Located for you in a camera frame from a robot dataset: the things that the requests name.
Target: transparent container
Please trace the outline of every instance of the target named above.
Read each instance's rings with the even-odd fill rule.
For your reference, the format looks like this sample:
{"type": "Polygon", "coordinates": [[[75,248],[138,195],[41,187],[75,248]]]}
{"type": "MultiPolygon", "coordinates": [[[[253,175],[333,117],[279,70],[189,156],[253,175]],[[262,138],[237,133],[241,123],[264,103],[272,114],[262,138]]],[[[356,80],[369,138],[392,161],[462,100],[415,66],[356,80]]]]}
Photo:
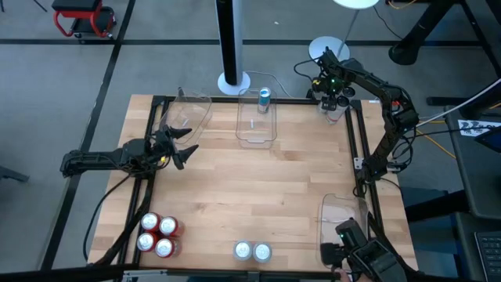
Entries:
{"type": "Polygon", "coordinates": [[[175,139],[179,150],[193,146],[212,118],[212,99],[208,94],[192,89],[178,88],[178,96],[169,103],[169,108],[161,118],[158,128],[168,125],[172,128],[191,128],[182,138],[175,139]]]}
{"type": "MultiPolygon", "coordinates": [[[[343,241],[336,233],[336,227],[341,223],[354,219],[359,223],[362,232],[367,236],[367,213],[369,208],[366,200],[359,197],[341,197],[330,193],[323,198],[319,207],[319,235],[317,259],[321,262],[320,245],[334,243],[343,246],[343,241]]],[[[346,261],[343,269],[349,270],[346,261]]]]}
{"type": "Polygon", "coordinates": [[[239,94],[236,138],[245,148],[270,148],[276,139],[276,92],[269,89],[267,111],[259,106],[261,89],[244,89],[239,94]]]}

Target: wooden table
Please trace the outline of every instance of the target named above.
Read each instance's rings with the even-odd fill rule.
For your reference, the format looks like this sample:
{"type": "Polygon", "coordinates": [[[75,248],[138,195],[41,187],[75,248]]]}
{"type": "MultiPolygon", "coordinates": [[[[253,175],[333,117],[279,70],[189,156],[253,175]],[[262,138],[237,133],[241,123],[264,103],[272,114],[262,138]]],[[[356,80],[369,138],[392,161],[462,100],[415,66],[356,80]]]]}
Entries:
{"type": "MultiPolygon", "coordinates": [[[[119,146],[144,136],[152,98],[132,96],[119,146]]],[[[380,105],[362,101],[362,106],[372,151],[384,134],[380,105]]],[[[200,148],[186,168],[178,171],[170,164],[157,172],[150,211],[175,216],[186,224],[186,231],[178,258],[143,253],[140,266],[328,271],[319,258],[319,207],[328,193],[353,197],[355,186],[344,117],[336,125],[328,125],[325,115],[318,114],[313,105],[280,104],[278,136],[272,148],[243,149],[235,136],[237,107],[237,103],[213,103],[200,148]],[[236,261],[232,248],[237,240],[270,243],[271,262],[236,261]]],[[[352,116],[358,132],[356,116],[352,116]]],[[[355,135],[362,152],[358,133],[355,135]]],[[[123,177],[123,172],[112,172],[108,189],[123,177]]],[[[391,174],[385,177],[398,181],[391,174]]],[[[104,202],[90,262],[103,256],[122,231],[133,182],[129,179],[104,202]]],[[[377,189],[387,237],[417,269],[401,194],[385,181],[379,181],[377,189]]],[[[136,237],[135,233],[131,236],[126,262],[132,260],[136,237]]]]}

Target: white pole base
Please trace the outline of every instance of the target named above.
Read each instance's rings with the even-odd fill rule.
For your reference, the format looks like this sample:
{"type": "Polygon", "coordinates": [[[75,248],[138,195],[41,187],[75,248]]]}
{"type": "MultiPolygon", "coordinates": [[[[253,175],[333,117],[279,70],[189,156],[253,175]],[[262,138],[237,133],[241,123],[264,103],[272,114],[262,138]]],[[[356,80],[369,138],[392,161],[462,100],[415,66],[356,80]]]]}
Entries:
{"type": "MultiPolygon", "coordinates": [[[[326,46],[332,50],[335,56],[337,56],[337,51],[339,51],[341,44],[343,44],[343,42],[339,38],[330,36],[315,38],[312,43],[310,43],[308,48],[310,58],[315,59],[320,57],[326,51],[326,46]]],[[[342,60],[350,59],[350,49],[346,44],[343,44],[343,49],[341,50],[341,54],[337,56],[337,59],[340,62],[342,60]]]]}
{"type": "Polygon", "coordinates": [[[218,87],[221,92],[225,93],[228,96],[238,96],[240,91],[244,89],[248,89],[251,86],[251,78],[249,78],[249,74],[245,71],[242,74],[242,81],[239,85],[229,85],[225,80],[225,73],[219,75],[218,78],[218,87]]]}

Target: red stool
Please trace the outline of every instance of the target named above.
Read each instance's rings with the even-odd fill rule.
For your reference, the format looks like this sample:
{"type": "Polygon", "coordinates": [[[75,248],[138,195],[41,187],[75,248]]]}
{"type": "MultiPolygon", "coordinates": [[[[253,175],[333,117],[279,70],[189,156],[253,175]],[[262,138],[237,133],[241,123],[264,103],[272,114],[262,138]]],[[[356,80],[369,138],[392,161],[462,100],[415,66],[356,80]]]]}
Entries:
{"type": "Polygon", "coordinates": [[[76,38],[81,38],[82,34],[90,33],[101,38],[106,36],[113,38],[110,32],[117,24],[115,13],[110,7],[103,7],[102,0],[54,0],[52,8],[56,11],[54,23],[66,37],[74,35],[76,38]],[[69,32],[59,24],[60,14],[75,19],[69,32]]]}

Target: red soda can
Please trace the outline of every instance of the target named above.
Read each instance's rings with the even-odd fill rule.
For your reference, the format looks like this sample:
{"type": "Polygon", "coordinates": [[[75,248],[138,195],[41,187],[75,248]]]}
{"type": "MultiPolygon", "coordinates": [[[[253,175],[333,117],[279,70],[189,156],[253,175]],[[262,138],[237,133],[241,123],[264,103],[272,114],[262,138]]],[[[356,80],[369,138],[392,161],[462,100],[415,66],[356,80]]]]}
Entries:
{"type": "Polygon", "coordinates": [[[141,226],[145,231],[155,232],[159,230],[161,217],[154,213],[148,212],[141,219],[141,226]]]}
{"type": "Polygon", "coordinates": [[[158,242],[158,236],[155,233],[143,233],[138,237],[138,249],[140,251],[151,251],[155,248],[158,242]]]}
{"type": "Polygon", "coordinates": [[[172,258],[181,252],[181,244],[172,238],[161,239],[155,246],[155,252],[161,258],[172,258]]]}
{"type": "Polygon", "coordinates": [[[160,232],[165,236],[180,237],[184,229],[184,224],[173,216],[164,217],[160,221],[160,232]]]}

